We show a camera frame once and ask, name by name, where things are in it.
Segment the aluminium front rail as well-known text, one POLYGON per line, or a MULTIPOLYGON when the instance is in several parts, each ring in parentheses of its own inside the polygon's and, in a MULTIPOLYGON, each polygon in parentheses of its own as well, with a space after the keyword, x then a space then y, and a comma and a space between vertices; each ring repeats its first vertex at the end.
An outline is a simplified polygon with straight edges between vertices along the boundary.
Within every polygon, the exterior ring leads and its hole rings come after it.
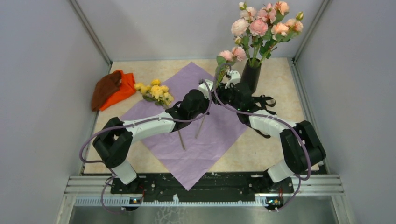
POLYGON ((209 173, 186 190, 170 174, 144 174, 136 189, 123 187, 109 176, 72 176, 64 194, 78 206, 109 207, 262 207, 287 201, 291 196, 342 196, 337 175, 312 175, 301 181, 288 178, 269 190, 262 176, 249 173, 209 173))

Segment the pink flower stem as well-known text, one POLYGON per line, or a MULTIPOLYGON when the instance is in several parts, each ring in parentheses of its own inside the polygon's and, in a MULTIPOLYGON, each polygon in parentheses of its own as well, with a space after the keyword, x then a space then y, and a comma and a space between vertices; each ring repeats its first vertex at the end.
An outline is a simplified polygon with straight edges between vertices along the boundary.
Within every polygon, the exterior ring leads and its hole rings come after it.
POLYGON ((269 28, 263 37, 262 45, 259 49, 261 56, 260 62, 262 63, 265 59, 269 59, 272 52, 277 48, 277 44, 283 42, 289 42, 290 40, 299 36, 304 26, 302 20, 304 19, 304 12, 298 12, 294 18, 283 21, 288 12, 283 14, 279 10, 272 9, 274 13, 270 15, 275 16, 275 20, 269 22, 269 28))
POLYGON ((256 49, 256 58, 258 59, 261 59, 259 49, 262 45, 263 37, 269 28, 268 19, 270 19, 271 22, 275 20, 275 16, 270 15, 271 13, 274 13, 272 11, 272 9, 275 9, 274 6, 274 4, 268 3, 261 9, 254 8, 256 10, 255 21, 250 25, 250 31, 252 32, 253 37, 256 38, 256 40, 254 40, 254 44, 256 49))
POLYGON ((246 2, 239 3, 240 18, 236 20, 231 26, 231 33, 234 35, 235 46, 231 53, 234 60, 242 61, 248 59, 247 62, 252 68, 258 67, 256 59, 256 49, 250 25, 255 21, 256 10, 253 7, 248 7, 246 2))

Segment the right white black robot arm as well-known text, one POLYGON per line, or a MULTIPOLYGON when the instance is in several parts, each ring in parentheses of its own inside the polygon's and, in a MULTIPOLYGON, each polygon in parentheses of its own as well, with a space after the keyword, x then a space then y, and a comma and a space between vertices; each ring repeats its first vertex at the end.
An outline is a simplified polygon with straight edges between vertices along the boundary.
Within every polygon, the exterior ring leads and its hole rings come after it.
POLYGON ((235 113, 241 123, 268 138, 278 138, 281 142, 283 159, 264 172, 263 187, 268 192, 276 192, 282 180, 303 172, 311 173, 312 165, 326 158, 326 152, 313 125, 303 120, 291 122, 281 119, 268 107, 276 105, 269 96, 255 97, 246 83, 221 83, 212 91, 214 103, 235 113))

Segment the purple wrapping paper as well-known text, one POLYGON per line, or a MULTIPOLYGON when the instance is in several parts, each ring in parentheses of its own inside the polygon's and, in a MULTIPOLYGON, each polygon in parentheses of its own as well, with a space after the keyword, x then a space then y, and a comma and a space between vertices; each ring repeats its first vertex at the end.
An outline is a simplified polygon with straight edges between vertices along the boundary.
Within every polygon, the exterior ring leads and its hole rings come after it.
MULTIPOLYGON (((212 81, 213 77, 190 62, 164 84, 170 88, 170 93, 177 102, 188 91, 196 89, 200 79, 212 81)), ((163 111, 154 103, 141 100, 123 114, 121 119, 144 119, 163 111)), ((200 121, 194 121, 180 131, 186 150, 183 150, 177 132, 159 134, 141 141, 184 186, 191 185, 202 177, 247 129, 246 125, 240 123, 236 113, 220 105, 212 104, 209 112, 197 139, 195 134, 200 121)))

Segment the aluminium corner frame post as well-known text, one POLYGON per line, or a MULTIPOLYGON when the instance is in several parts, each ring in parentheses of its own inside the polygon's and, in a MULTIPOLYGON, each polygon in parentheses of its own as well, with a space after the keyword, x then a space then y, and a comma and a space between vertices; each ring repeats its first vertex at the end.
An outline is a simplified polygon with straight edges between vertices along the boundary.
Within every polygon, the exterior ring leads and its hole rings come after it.
POLYGON ((108 66, 112 65, 112 60, 110 59, 109 55, 107 54, 103 44, 99 40, 96 32, 94 31, 93 27, 91 26, 88 18, 86 17, 85 13, 83 12, 82 7, 80 6, 79 2, 77 0, 67 0, 70 6, 72 7, 73 11, 75 12, 77 18, 81 22, 84 30, 87 32, 89 35, 92 43, 94 44, 95 48, 99 52, 99 54, 102 56, 104 61, 107 63, 108 66))

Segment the black vase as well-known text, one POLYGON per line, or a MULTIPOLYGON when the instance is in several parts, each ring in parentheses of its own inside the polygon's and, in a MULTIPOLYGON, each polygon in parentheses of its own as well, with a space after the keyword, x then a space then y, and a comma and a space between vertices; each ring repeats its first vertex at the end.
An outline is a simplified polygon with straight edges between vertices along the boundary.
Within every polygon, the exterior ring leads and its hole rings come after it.
POLYGON ((250 58, 247 60, 245 67, 243 69, 241 75, 241 83, 246 83, 249 86, 249 89, 254 93, 256 91, 260 72, 261 72, 261 65, 262 63, 258 58, 253 59, 250 58))

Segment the brown cloth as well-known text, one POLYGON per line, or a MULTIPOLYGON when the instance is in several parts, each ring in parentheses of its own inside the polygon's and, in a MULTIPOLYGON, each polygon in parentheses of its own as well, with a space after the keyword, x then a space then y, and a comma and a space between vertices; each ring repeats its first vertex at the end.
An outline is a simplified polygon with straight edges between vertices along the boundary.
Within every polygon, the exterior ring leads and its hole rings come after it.
POLYGON ((96 84, 91 99, 91 111, 96 112, 120 89, 121 72, 115 71, 102 77, 96 84))

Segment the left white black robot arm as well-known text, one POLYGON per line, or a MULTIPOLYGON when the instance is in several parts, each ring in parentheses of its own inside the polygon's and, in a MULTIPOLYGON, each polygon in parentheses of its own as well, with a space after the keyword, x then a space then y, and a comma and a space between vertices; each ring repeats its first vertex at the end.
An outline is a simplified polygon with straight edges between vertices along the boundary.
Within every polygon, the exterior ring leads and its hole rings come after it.
POLYGON ((211 101, 211 91, 193 89, 182 101, 156 116, 131 121, 114 117, 97 133, 92 145, 105 166, 122 182, 122 188, 134 193, 140 187, 140 180, 127 161, 130 146, 137 141, 187 127, 208 113, 211 101))

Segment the yellow rose bunch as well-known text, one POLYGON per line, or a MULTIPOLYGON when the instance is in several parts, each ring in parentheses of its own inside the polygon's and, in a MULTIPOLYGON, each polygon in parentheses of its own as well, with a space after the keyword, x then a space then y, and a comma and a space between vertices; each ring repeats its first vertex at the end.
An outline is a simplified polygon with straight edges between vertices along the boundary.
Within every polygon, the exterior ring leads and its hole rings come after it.
POLYGON ((148 102, 153 102, 157 106, 169 109, 174 98, 169 93, 169 87, 161 84, 159 79, 154 79, 148 85, 144 83, 136 83, 133 89, 139 92, 142 98, 148 102))

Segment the black ribbon with gold lettering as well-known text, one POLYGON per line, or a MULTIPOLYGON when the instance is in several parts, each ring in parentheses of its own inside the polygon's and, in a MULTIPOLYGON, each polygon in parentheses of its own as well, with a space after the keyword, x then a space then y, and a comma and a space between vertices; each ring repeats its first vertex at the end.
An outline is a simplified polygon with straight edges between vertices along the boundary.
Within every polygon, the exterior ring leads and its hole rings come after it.
MULTIPOLYGON (((253 96, 253 101, 255 102, 255 103, 259 103, 260 104, 260 106, 258 106, 259 107, 259 109, 267 109, 267 106, 268 107, 274 107, 275 105, 276 105, 276 100, 275 99, 273 99, 272 97, 270 97, 270 96, 265 96, 264 94, 263 95, 261 95, 261 96, 259 96, 259 97, 254 97, 253 96)), ((268 135, 268 134, 264 134, 264 133, 262 133, 261 131, 259 131, 259 130, 256 130, 255 129, 255 131, 259 134, 259 135, 261 135, 262 137, 264 137, 264 138, 266 138, 266 139, 269 139, 271 136, 270 135, 268 135)))

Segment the peach flower stem in vase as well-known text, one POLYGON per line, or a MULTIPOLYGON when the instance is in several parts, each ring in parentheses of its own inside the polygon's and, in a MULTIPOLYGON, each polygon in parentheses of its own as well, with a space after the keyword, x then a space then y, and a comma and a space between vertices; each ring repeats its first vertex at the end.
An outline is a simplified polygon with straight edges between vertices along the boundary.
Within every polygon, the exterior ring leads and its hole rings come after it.
POLYGON ((288 13, 289 6, 284 1, 269 3, 256 13, 249 28, 252 35, 251 46, 254 48, 252 66, 258 67, 264 59, 270 58, 277 44, 291 40, 292 26, 282 22, 288 13))

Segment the orange cloth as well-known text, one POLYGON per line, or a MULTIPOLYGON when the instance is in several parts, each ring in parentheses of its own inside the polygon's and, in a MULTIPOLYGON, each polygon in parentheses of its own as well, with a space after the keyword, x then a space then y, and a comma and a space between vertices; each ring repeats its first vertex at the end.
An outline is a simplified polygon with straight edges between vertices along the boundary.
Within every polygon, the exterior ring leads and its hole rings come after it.
POLYGON ((112 74, 120 75, 118 90, 112 93, 99 108, 100 111, 106 110, 136 93, 134 85, 136 84, 133 73, 124 73, 123 70, 116 70, 112 74))

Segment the pink and white flower bunch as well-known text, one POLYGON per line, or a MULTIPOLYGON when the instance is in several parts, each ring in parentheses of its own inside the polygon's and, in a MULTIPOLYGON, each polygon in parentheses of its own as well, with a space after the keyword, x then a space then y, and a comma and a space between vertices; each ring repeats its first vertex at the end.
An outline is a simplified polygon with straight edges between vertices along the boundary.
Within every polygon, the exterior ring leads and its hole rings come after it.
POLYGON ((218 67, 215 72, 215 77, 217 79, 216 85, 218 85, 223 77, 226 75, 228 69, 224 66, 220 68, 220 66, 224 63, 229 63, 230 65, 234 65, 236 62, 240 62, 246 58, 245 50, 241 46, 233 47, 231 50, 221 51, 216 57, 216 61, 218 67))

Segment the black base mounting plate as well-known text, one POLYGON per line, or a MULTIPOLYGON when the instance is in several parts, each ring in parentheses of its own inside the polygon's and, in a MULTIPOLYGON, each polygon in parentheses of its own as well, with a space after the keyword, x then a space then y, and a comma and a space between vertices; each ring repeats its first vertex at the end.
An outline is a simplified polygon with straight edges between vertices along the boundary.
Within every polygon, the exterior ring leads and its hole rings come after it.
POLYGON ((114 178, 110 187, 112 194, 168 193, 172 190, 188 193, 200 190, 236 190, 243 194, 294 192, 290 177, 274 183, 264 172, 207 172, 191 185, 185 186, 171 173, 139 173, 129 184, 124 184, 120 178, 114 178))

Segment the right aluminium frame post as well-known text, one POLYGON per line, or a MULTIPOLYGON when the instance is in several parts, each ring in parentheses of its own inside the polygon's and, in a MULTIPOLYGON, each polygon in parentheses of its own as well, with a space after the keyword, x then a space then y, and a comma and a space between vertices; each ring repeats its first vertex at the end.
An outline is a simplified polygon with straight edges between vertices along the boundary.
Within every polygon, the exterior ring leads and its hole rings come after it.
POLYGON ((293 57, 293 62, 297 63, 298 60, 300 59, 302 53, 304 52, 306 46, 308 45, 308 42, 311 39, 311 36, 313 35, 313 32, 315 30, 315 28, 317 27, 319 21, 321 20, 323 14, 325 13, 325 11, 327 10, 328 6, 332 3, 332 0, 323 0, 321 2, 321 5, 317 11, 317 13, 315 14, 315 17, 301 43, 301 45, 299 46, 295 56, 293 57))

